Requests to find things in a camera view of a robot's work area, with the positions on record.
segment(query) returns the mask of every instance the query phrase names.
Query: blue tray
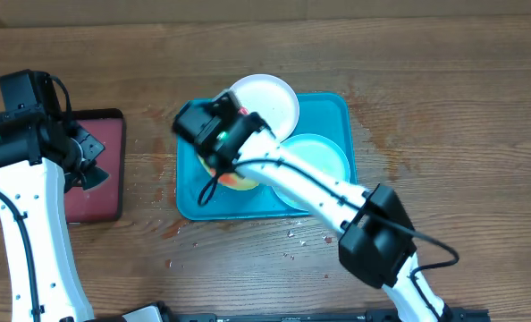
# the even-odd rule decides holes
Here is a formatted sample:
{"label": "blue tray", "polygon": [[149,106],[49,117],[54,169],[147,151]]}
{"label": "blue tray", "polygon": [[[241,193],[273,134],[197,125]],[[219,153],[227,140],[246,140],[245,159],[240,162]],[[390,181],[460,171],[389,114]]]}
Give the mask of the blue tray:
{"label": "blue tray", "polygon": [[[299,121],[293,135],[314,133],[337,143],[349,160],[350,182],[357,183],[357,168],[347,104],[337,94],[298,94]],[[235,191],[218,185],[215,195],[204,207],[198,195],[210,180],[210,174],[198,161],[194,148],[178,139],[176,161],[176,206],[190,220],[248,219],[279,216],[305,216],[307,211],[285,205],[272,188],[263,184],[249,191]]]}

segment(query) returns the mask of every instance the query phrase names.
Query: wooden table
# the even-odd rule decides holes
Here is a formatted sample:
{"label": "wooden table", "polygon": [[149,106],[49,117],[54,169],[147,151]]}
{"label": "wooden table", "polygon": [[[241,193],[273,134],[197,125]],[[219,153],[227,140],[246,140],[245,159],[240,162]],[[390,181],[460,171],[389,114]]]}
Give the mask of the wooden table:
{"label": "wooden table", "polygon": [[[181,313],[391,307],[315,218],[190,223],[176,209],[173,116],[265,72],[345,97],[359,181],[390,184],[415,227],[461,254],[426,273],[437,294],[531,321],[531,16],[0,30],[0,75],[25,68],[59,75],[76,109],[127,118],[122,219],[70,229],[98,315],[154,300]],[[423,263],[446,258],[418,245]],[[0,321],[11,298],[0,227]]]}

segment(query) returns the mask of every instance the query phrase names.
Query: beige wall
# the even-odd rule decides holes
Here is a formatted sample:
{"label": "beige wall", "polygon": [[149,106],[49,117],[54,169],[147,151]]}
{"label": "beige wall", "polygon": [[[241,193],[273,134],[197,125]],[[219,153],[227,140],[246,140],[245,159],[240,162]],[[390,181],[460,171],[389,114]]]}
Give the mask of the beige wall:
{"label": "beige wall", "polygon": [[0,0],[0,27],[531,14],[531,0]]}

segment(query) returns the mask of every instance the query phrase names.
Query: black cable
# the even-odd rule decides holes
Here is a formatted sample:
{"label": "black cable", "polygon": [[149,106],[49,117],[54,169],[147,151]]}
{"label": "black cable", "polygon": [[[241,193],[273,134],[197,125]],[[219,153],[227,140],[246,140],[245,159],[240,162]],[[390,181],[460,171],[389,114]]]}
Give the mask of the black cable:
{"label": "black cable", "polygon": [[21,239],[23,240],[23,248],[25,249],[25,259],[27,260],[27,271],[29,274],[29,290],[31,293],[31,307],[32,311],[31,314],[33,315],[33,321],[39,322],[41,321],[41,311],[39,307],[39,295],[37,290],[37,277],[35,275],[35,263],[33,260],[33,251],[31,250],[31,242],[30,237],[27,233],[27,228],[25,227],[25,223],[23,222],[24,217],[20,214],[17,207],[12,203],[9,198],[7,198],[1,191],[0,191],[0,200],[3,201],[3,203],[11,210],[13,214],[13,219],[17,223],[17,226],[19,227],[19,231],[21,234]]}
{"label": "black cable", "polygon": [[[298,174],[301,174],[306,179],[310,180],[312,183],[314,183],[316,186],[318,186],[319,188],[321,188],[325,192],[329,193],[329,195],[331,197],[338,199],[340,202],[342,202],[347,207],[355,209],[357,211],[361,210],[360,206],[355,205],[354,203],[351,203],[350,201],[348,201],[345,198],[345,196],[340,196],[338,193],[336,193],[335,191],[331,190],[331,188],[327,187],[326,185],[324,185],[323,183],[318,181],[311,174],[306,173],[305,171],[303,171],[299,167],[297,167],[295,165],[292,165],[290,163],[287,163],[287,162],[285,162],[282,159],[255,158],[255,159],[240,161],[240,162],[236,163],[235,165],[233,165],[231,169],[228,169],[228,172],[233,172],[239,166],[251,165],[251,164],[276,164],[278,166],[279,165],[287,166],[291,170],[297,172]],[[222,174],[224,174],[224,171],[216,172],[215,176],[213,176],[212,179],[210,179],[210,181],[206,184],[204,189],[202,189],[202,191],[200,192],[200,195],[198,197],[198,204],[200,206],[206,205],[208,203],[208,201],[214,196],[215,186],[217,185],[218,179],[220,178],[220,176]],[[204,197],[204,195],[206,194],[206,191],[210,187],[210,185],[212,185],[212,190],[210,191],[210,194],[209,194],[208,198],[205,200],[205,202],[201,203],[201,200]],[[449,245],[443,243],[442,241],[439,241],[439,240],[437,240],[437,239],[435,239],[435,238],[433,238],[431,236],[428,236],[426,234],[423,234],[423,233],[417,232],[415,230],[409,229],[409,228],[407,228],[407,227],[405,227],[403,225],[399,225],[397,223],[394,223],[393,221],[385,219],[385,218],[383,218],[381,216],[377,216],[377,215],[374,215],[374,214],[371,214],[371,213],[368,213],[368,212],[366,213],[366,215],[368,215],[371,219],[376,220],[380,224],[387,225],[390,228],[392,228],[394,230],[397,230],[397,231],[399,231],[401,233],[405,233],[405,234],[407,234],[409,236],[412,236],[414,238],[418,238],[418,239],[423,240],[425,242],[432,243],[434,246],[440,247],[441,249],[448,251],[453,256],[453,259],[451,259],[451,260],[447,260],[447,261],[440,262],[440,263],[434,263],[434,264],[419,266],[419,267],[413,269],[410,272],[410,276],[409,276],[410,281],[413,283],[413,285],[417,289],[418,294],[420,295],[420,297],[423,300],[423,302],[425,303],[425,305],[433,312],[434,317],[437,320],[440,321],[441,320],[440,315],[436,312],[436,309],[434,309],[433,305],[426,298],[425,294],[423,293],[423,291],[421,290],[420,286],[417,283],[417,273],[418,272],[422,272],[424,270],[428,270],[428,269],[435,269],[435,268],[440,268],[440,267],[449,267],[449,266],[456,265],[459,262],[459,260],[460,260],[459,253],[455,249],[453,249],[451,246],[449,246]]]}
{"label": "black cable", "polygon": [[63,120],[63,128],[66,131],[68,131],[69,126],[71,126],[71,121],[72,121],[72,107],[71,107],[71,99],[69,98],[69,91],[67,90],[63,82],[59,80],[57,76],[49,76],[49,78],[53,80],[55,83],[57,83],[57,85],[59,85],[59,87],[61,88],[61,90],[63,91],[65,95],[66,107],[65,107],[65,119]]}

